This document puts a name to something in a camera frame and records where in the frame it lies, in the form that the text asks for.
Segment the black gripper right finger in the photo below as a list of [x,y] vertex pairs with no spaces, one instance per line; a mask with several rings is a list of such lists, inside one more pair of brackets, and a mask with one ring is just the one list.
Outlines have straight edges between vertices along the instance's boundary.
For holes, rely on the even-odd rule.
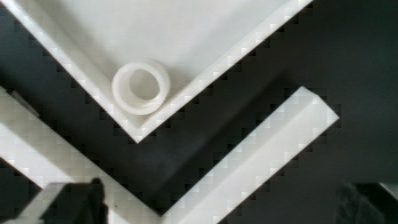
[[398,183],[349,183],[339,188],[335,224],[398,224]]

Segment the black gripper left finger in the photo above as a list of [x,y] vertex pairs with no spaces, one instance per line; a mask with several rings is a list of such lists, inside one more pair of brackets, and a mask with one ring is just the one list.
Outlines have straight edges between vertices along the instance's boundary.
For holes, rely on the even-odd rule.
[[24,207],[15,224],[108,224],[101,180],[49,183]]

